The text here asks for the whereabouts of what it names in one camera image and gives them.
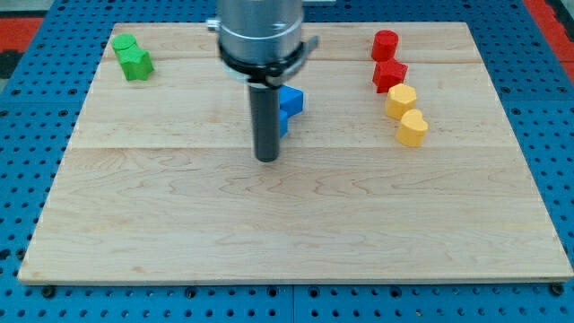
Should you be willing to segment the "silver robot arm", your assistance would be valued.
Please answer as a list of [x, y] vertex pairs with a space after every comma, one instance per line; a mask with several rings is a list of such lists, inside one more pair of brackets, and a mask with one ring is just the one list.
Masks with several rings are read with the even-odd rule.
[[240, 83], [276, 89], [293, 78], [319, 44], [302, 37], [301, 0], [218, 0], [206, 21], [217, 34], [224, 70]]

